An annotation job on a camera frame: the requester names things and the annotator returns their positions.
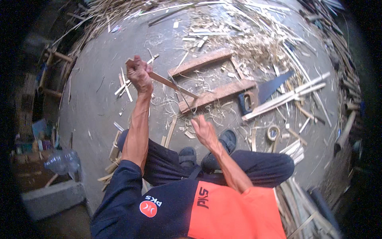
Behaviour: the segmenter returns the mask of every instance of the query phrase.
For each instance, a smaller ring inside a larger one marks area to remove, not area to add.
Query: clear plastic bottle
[[[74,150],[58,150],[49,155],[44,167],[58,175],[65,175],[69,172],[77,172],[80,167],[80,160]]]

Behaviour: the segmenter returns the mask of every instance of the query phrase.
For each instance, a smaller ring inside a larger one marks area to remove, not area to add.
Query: black shoe
[[[219,142],[222,143],[223,147],[229,155],[235,150],[237,137],[234,131],[226,130],[220,137]],[[217,162],[215,156],[209,152],[203,159],[201,163],[202,169],[204,172],[213,172],[215,170],[220,170],[219,163]]]
[[[182,167],[194,167],[196,165],[196,151],[193,147],[185,147],[180,150],[179,164]]]

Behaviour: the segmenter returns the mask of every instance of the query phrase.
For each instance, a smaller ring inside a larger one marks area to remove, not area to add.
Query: fist
[[[138,94],[152,93],[154,87],[149,76],[149,73],[152,73],[152,66],[142,61],[139,55],[134,56],[133,65],[126,64],[126,72],[127,78],[135,86]]]
[[[204,115],[198,115],[197,118],[191,119],[191,124],[199,141],[212,151],[212,148],[219,143],[214,126],[204,119]]]

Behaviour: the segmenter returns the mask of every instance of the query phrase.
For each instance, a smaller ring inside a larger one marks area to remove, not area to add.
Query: pks logo
[[[162,202],[152,196],[146,196],[145,199],[151,199],[150,201],[143,201],[139,205],[139,210],[141,213],[145,214],[147,217],[152,218],[157,214],[158,206],[162,205]]]

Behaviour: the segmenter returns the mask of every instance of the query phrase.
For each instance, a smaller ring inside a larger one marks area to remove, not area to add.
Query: gray floor
[[[288,2],[297,9],[301,8],[297,1],[291,0]],[[154,55],[160,55],[154,62],[154,71],[162,76],[166,76],[166,71],[172,67],[176,67],[184,56],[185,51],[176,50],[174,48],[183,48],[184,42],[181,40],[183,35],[182,30],[188,30],[192,13],[193,10],[179,12],[152,27],[148,27],[147,22],[160,16],[160,13],[156,13],[155,16],[145,15],[133,20],[122,21],[119,23],[119,25],[122,26],[120,31],[116,33],[108,33],[105,31],[98,38],[89,42],[78,57],[71,74],[71,101],[69,104],[68,85],[64,92],[62,110],[60,112],[60,136],[61,145],[66,146],[69,142],[70,133],[73,132],[73,148],[78,152],[81,159],[83,183],[85,185],[86,198],[91,214],[94,213],[104,195],[101,192],[103,183],[98,182],[97,178],[106,175],[104,168],[110,164],[107,157],[115,134],[117,133],[113,122],[116,121],[122,127],[128,128],[130,112],[134,108],[134,101],[137,98],[137,92],[133,86],[129,87],[134,100],[133,102],[129,101],[126,93],[119,99],[114,95],[114,92],[120,87],[118,74],[121,73],[121,67],[124,68],[125,72],[124,63],[127,58],[132,57],[134,54],[141,55],[144,60],[150,59],[147,50],[147,48],[149,48]],[[179,28],[173,29],[174,21],[179,22]],[[331,73],[327,81],[328,84],[321,91],[320,95],[329,112],[333,127],[330,128],[328,125],[324,126],[321,123],[315,125],[308,124],[307,129],[301,133],[301,136],[308,142],[308,146],[305,147],[305,159],[296,166],[295,177],[300,185],[307,188],[312,185],[319,186],[323,181],[325,171],[329,168],[333,168],[327,166],[333,161],[333,145],[337,135],[339,106],[337,96],[338,80],[335,77],[335,71],[321,40],[316,39],[312,35],[308,36],[303,28],[297,24],[298,22],[305,24],[301,16],[295,12],[291,12],[291,15],[287,15],[287,17],[282,20],[283,24],[291,27],[298,35],[306,39],[317,49],[316,56],[306,47],[301,47],[300,50],[310,53],[311,57],[305,57],[298,51],[296,52],[310,78],[313,79],[318,76],[314,66],[323,73],[327,71]],[[192,55],[198,54],[190,53],[186,60],[191,59],[193,57]],[[200,71],[207,72],[203,74],[200,73],[200,76],[208,76],[211,72],[219,72],[219,68],[219,64],[204,67]],[[211,88],[214,88],[214,85],[217,86],[232,81],[232,79],[226,75],[222,75],[221,78],[217,79],[216,81],[218,81],[218,83],[208,81],[208,79],[209,78],[206,78],[206,81],[211,84]],[[184,86],[184,84],[188,86],[188,84],[194,83],[194,81],[179,79],[179,84],[182,86]],[[168,99],[178,100],[174,91],[168,87],[166,87],[166,91],[163,93],[162,86],[158,82],[154,82],[154,94],[156,98],[160,98],[157,99],[157,104],[162,102],[166,95]],[[221,104],[231,100],[232,99],[228,99],[221,102]],[[216,131],[219,133],[227,127],[234,128],[238,135],[237,148],[248,150],[248,145],[238,132],[238,130],[240,130],[241,133],[244,131],[242,129],[236,129],[241,123],[241,118],[238,117],[239,124],[237,124],[237,115],[230,110],[232,106],[232,109],[239,114],[236,100],[233,100],[235,102],[226,106],[226,109],[223,111],[225,113],[225,119],[221,121],[215,118],[219,124],[223,125],[219,126],[214,123]],[[307,98],[306,102],[312,104],[310,98]],[[173,103],[172,106],[177,112],[176,104]],[[167,121],[170,123],[172,120],[171,115],[167,113],[169,110],[168,105],[165,107],[151,104],[149,136],[155,142],[160,143],[162,136],[167,136],[168,128],[166,129],[165,125]],[[281,107],[280,110],[287,116],[285,106]],[[299,123],[303,124],[306,117],[300,115],[300,112],[298,112],[296,126],[294,126],[295,110],[296,108],[293,106],[287,123],[290,123],[292,129],[298,131]],[[318,112],[318,114],[324,118],[322,112]],[[178,119],[169,148],[174,151],[179,151],[185,146],[193,146],[200,160],[207,153],[207,149],[203,147],[197,139],[189,139],[179,130],[179,127],[185,126],[185,118],[186,117],[181,117]],[[286,133],[284,121],[276,111],[270,111],[261,116],[261,118],[258,118],[260,122],[259,126],[269,124],[272,119],[274,124],[280,126],[282,133]],[[269,147],[269,142],[265,141],[264,136],[265,129],[258,129],[256,133],[258,151],[266,151]],[[329,147],[326,147],[323,139],[327,141],[330,139]],[[287,143],[290,144],[293,141],[294,139],[283,140],[278,146],[278,151],[284,148]]]

